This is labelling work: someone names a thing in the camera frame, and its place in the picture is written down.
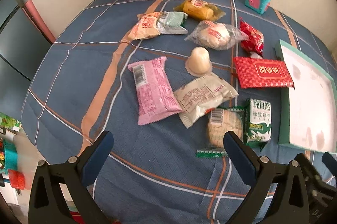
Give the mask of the green biscuit packet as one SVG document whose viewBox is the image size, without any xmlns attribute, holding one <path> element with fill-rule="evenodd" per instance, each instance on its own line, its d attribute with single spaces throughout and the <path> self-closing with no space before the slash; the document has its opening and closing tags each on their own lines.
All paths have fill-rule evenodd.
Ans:
<svg viewBox="0 0 337 224">
<path fill-rule="evenodd" d="M 271 130 L 271 103 L 248 99 L 245 104 L 244 143 L 263 150 L 271 140 Z"/>
</svg>

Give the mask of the clear round cracker packet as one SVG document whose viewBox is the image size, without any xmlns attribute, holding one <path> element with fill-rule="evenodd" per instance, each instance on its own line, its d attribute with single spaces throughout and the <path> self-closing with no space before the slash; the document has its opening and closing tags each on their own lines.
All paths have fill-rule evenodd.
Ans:
<svg viewBox="0 0 337 224">
<path fill-rule="evenodd" d="M 245 109 L 241 106 L 229 108 L 218 107 L 209 114 L 207 124 L 207 146 L 196 152 L 198 158 L 226 157 L 227 152 L 223 146 L 223 137 L 228 131 L 233 131 L 243 141 L 243 125 Z"/>
</svg>

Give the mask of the red patterned packet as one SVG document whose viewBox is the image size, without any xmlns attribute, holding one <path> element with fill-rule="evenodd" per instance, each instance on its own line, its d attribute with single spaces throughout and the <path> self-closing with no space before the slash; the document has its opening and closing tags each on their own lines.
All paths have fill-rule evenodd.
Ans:
<svg viewBox="0 0 337 224">
<path fill-rule="evenodd" d="M 234 57 L 233 62 L 242 89 L 294 87 L 291 74 L 283 61 Z"/>
</svg>

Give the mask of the white cake packet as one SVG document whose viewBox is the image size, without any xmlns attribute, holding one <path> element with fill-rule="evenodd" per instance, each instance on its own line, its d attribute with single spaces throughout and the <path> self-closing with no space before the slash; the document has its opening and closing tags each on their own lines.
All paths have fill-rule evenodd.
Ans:
<svg viewBox="0 0 337 224">
<path fill-rule="evenodd" d="M 184 126 L 190 128 L 200 117 L 236 98 L 238 92 L 224 79 L 209 73 L 177 89 L 174 96 L 183 109 L 179 117 Z"/>
</svg>

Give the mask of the pink snack packet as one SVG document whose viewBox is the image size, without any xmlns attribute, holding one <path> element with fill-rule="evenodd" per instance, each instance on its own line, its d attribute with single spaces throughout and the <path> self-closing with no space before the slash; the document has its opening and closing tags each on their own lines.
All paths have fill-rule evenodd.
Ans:
<svg viewBox="0 0 337 224">
<path fill-rule="evenodd" d="M 138 125 L 160 121 L 183 110 L 165 73 L 166 57 L 128 65 L 133 73 L 139 104 Z"/>
</svg>

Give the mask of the red crinkled snack bag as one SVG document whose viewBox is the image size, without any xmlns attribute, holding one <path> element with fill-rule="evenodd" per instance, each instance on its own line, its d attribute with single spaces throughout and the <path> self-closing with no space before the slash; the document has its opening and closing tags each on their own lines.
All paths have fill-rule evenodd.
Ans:
<svg viewBox="0 0 337 224">
<path fill-rule="evenodd" d="M 262 57 L 264 48 L 263 33 L 252 27 L 242 18 L 240 18 L 239 29 L 248 36 L 248 39 L 241 42 L 242 49 L 248 53 L 257 53 L 257 55 Z"/>
</svg>

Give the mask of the jelly pudding cup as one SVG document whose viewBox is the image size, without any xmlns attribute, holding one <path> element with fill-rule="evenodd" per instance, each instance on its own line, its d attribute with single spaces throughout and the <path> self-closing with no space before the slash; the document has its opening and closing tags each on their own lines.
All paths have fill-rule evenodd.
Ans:
<svg viewBox="0 0 337 224">
<path fill-rule="evenodd" d="M 185 62 L 186 70 L 193 76 L 200 77 L 212 71 L 209 52 L 203 47 L 196 47 Z"/>
</svg>

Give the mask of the clear steamed bun packet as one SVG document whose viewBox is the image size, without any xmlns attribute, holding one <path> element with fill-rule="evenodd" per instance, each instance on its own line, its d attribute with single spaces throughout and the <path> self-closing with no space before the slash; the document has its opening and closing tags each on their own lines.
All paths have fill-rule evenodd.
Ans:
<svg viewBox="0 0 337 224">
<path fill-rule="evenodd" d="M 227 50 L 242 41 L 248 41 L 249 36 L 233 25 L 204 20 L 185 40 L 214 50 Z"/>
</svg>

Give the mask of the orange white bread packet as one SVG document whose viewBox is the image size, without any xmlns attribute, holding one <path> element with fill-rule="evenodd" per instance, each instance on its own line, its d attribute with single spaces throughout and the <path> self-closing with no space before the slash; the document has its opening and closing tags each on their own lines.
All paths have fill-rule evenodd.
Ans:
<svg viewBox="0 0 337 224">
<path fill-rule="evenodd" d="M 162 16 L 162 12 L 151 12 L 147 14 L 139 14 L 138 22 L 131 29 L 128 38 L 131 40 L 149 39 L 160 35 L 157 27 L 158 19 Z"/>
</svg>

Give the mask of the mint green wafer packet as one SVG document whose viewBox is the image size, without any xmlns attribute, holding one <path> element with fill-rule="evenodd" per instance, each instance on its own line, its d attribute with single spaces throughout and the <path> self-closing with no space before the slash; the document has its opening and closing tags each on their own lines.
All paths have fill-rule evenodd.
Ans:
<svg viewBox="0 0 337 224">
<path fill-rule="evenodd" d="M 156 23 L 160 34 L 187 34 L 188 30 L 184 27 L 188 15 L 182 11 L 164 11 Z"/>
</svg>

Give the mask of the yellow cake packet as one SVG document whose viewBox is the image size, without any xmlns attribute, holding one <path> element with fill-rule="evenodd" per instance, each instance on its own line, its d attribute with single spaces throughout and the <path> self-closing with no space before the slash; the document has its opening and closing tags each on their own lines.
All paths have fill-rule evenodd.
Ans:
<svg viewBox="0 0 337 224">
<path fill-rule="evenodd" d="M 183 11 L 198 21 L 217 21 L 226 15 L 222 9 L 204 0 L 184 0 L 173 11 Z"/>
</svg>

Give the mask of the red toy on floor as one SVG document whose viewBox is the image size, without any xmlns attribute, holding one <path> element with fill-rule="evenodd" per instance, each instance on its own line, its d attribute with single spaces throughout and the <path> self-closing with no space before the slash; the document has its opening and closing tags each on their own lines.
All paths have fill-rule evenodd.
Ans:
<svg viewBox="0 0 337 224">
<path fill-rule="evenodd" d="M 12 188 L 17 190 L 25 189 L 25 177 L 21 172 L 9 169 L 8 176 Z"/>
</svg>

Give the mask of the teal rimmed white tray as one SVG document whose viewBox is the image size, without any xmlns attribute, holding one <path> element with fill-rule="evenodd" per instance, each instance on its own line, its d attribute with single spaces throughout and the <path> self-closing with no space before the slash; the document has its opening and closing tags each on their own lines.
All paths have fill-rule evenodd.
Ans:
<svg viewBox="0 0 337 224">
<path fill-rule="evenodd" d="M 316 62 L 280 40 L 277 56 L 294 82 L 281 92 L 278 144 L 316 152 L 336 153 L 336 86 Z"/>
</svg>

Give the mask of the teal toy on floor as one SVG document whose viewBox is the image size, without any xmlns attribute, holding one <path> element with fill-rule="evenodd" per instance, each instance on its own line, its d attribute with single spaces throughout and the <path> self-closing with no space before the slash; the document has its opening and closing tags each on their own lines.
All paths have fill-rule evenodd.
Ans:
<svg viewBox="0 0 337 224">
<path fill-rule="evenodd" d="M 15 145 L 5 139 L 2 140 L 4 147 L 4 168 L 2 172 L 8 174 L 8 170 L 18 170 L 18 154 Z"/>
</svg>

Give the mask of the blue plaid tablecloth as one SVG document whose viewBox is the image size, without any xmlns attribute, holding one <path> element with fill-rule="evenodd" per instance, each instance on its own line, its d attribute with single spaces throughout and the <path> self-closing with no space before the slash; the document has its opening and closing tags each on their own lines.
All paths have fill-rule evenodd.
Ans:
<svg viewBox="0 0 337 224">
<path fill-rule="evenodd" d="M 204 0 L 226 12 L 222 23 L 243 18 L 265 36 L 263 56 L 275 59 L 279 40 L 296 47 L 336 82 L 336 62 L 326 45 L 308 29 L 269 7 L 259 15 L 245 0 Z M 93 0 L 68 25 L 43 59 L 26 94 L 23 129 L 49 164 L 77 155 L 83 142 L 82 120 L 112 62 L 120 56 L 116 78 L 108 86 L 103 109 L 89 131 L 95 139 L 102 129 L 114 136 L 114 147 L 94 184 L 94 200 L 109 217 L 122 223 L 226 223 L 249 191 L 227 158 L 198 158 L 207 145 L 207 116 L 186 129 L 179 115 L 138 126 L 138 101 L 130 63 L 166 56 L 165 71 L 174 90 L 193 80 L 185 61 L 195 44 L 181 35 L 161 35 L 127 45 L 123 36 L 155 0 Z M 172 11 L 183 0 L 163 0 L 156 11 Z M 246 56 L 241 46 L 209 50 L 213 72 L 238 87 L 237 101 L 271 102 L 272 140 L 262 150 L 270 160 L 289 163 L 301 151 L 278 145 L 281 91 L 284 88 L 241 89 L 231 76 L 232 57 Z"/>
</svg>

